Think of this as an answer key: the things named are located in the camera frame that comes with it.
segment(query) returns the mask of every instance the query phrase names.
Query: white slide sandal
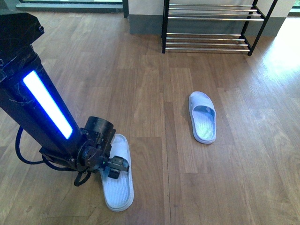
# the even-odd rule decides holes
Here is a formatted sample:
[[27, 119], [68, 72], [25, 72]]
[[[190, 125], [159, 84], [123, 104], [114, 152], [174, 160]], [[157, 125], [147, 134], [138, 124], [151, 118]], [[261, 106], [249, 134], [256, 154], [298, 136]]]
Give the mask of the white slide sandal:
[[112, 142], [110, 158], [119, 156], [129, 165], [129, 171], [121, 171], [118, 179], [108, 177], [109, 167], [100, 171], [107, 207], [115, 212], [127, 209], [133, 202], [134, 190], [131, 173], [131, 158], [126, 137], [116, 134]]
[[195, 139], [203, 144], [216, 140], [216, 111], [211, 99], [200, 91], [189, 97], [189, 113]]

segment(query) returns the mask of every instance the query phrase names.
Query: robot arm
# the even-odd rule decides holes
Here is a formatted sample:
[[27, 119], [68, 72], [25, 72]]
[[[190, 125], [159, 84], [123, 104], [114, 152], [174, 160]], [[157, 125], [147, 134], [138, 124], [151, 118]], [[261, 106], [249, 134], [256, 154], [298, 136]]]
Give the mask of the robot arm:
[[89, 117], [78, 127], [31, 45], [43, 33], [36, 17], [0, 10], [0, 107], [42, 146], [48, 165], [79, 174], [108, 166], [109, 177], [117, 179], [129, 167], [121, 157], [109, 158], [113, 124]]

